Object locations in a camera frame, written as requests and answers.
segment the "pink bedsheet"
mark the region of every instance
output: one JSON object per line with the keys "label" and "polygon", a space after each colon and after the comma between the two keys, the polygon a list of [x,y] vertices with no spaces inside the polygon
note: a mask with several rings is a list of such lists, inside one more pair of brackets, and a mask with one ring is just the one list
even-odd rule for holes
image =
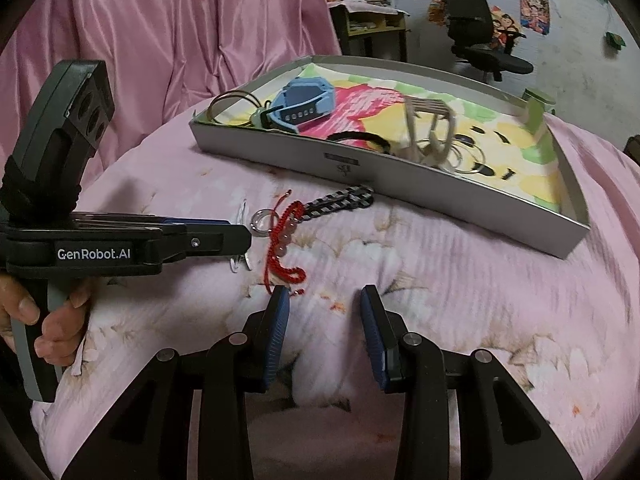
{"label": "pink bedsheet", "polygon": [[[233,219],[243,199],[253,212],[289,188],[306,202],[341,187],[199,152],[192,111],[112,164],[79,208]],[[547,119],[590,208],[591,232],[566,260],[384,197],[298,228],[284,264],[302,266],[308,280],[291,301],[289,372],[249,400],[256,478],[392,478],[402,398],[383,395],[370,372],[354,306],[367,283],[441,348],[491,349],[585,480],[602,469],[640,412],[640,171],[608,142]],[[58,400],[33,409],[57,477],[155,352],[208,348],[264,307],[265,252],[254,238],[251,272],[191,260],[103,286]],[[454,470],[458,456],[453,436]]]}
{"label": "pink bedsheet", "polygon": [[61,59],[105,60],[117,103],[88,184],[202,99],[301,56],[339,53],[325,0],[37,0],[0,56],[0,166]]}

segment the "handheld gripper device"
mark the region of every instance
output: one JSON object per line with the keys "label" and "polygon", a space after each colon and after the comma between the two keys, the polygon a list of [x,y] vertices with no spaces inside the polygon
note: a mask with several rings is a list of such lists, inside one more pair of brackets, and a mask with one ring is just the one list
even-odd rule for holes
{"label": "handheld gripper device", "polygon": [[289,289],[278,285],[242,332],[202,352],[159,351],[82,444],[62,480],[186,480],[192,420],[199,421],[197,478],[253,479],[244,394],[263,394],[275,379],[288,320]]}
{"label": "handheld gripper device", "polygon": [[395,480],[449,479],[449,403],[460,417],[461,480],[582,480],[544,417],[488,350],[441,350],[385,310],[374,285],[360,294],[373,375],[404,393]]}
{"label": "handheld gripper device", "polygon": [[248,229],[220,220],[73,212],[88,160],[114,114],[103,61],[59,62],[42,86],[9,156],[0,189],[0,268],[40,308],[33,326],[12,320],[24,389],[53,402],[63,370],[35,354],[47,312],[78,278],[157,274],[187,256],[235,256]]}

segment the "cardboard tray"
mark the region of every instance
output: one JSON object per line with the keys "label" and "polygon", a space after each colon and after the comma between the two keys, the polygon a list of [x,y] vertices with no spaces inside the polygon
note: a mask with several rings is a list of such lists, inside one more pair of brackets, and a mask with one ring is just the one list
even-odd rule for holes
{"label": "cardboard tray", "polygon": [[[468,78],[389,60],[352,56],[309,56],[272,70],[240,88],[264,100],[299,75],[309,63],[338,72],[391,79],[449,93],[497,112],[521,115],[526,102]],[[245,106],[222,100],[213,115]],[[376,193],[404,200],[504,234],[559,258],[567,257],[589,231],[584,196],[556,140],[554,149],[568,201],[557,213],[456,174],[427,168],[383,153],[313,137],[274,131],[203,124],[195,116],[191,131],[201,150],[299,171],[342,184],[368,184]]]}

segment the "hand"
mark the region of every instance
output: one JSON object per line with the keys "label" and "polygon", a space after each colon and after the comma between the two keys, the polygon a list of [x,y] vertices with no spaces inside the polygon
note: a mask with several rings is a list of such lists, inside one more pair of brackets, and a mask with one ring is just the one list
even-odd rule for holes
{"label": "hand", "polygon": [[[38,357],[52,365],[73,364],[93,291],[94,280],[80,282],[63,306],[47,315],[42,322],[42,335],[34,343]],[[25,288],[15,278],[0,273],[0,336],[14,352],[11,318],[33,325],[39,317],[40,310]]]}

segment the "cartoon poster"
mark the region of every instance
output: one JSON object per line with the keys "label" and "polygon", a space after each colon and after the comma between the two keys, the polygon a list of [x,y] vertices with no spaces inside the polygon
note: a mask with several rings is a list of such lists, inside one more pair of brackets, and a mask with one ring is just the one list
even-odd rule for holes
{"label": "cartoon poster", "polygon": [[520,0],[520,24],[543,35],[549,33],[549,0]]}
{"label": "cartoon poster", "polygon": [[443,27],[447,24],[447,0],[431,0],[429,21]]}
{"label": "cartoon poster", "polygon": [[494,22],[494,37],[489,43],[489,47],[492,50],[499,50],[502,52],[507,43],[507,35],[502,32],[503,30],[509,30],[513,32],[520,32],[520,24],[514,19],[513,16],[504,12],[500,7],[493,6],[491,8],[491,17]]}

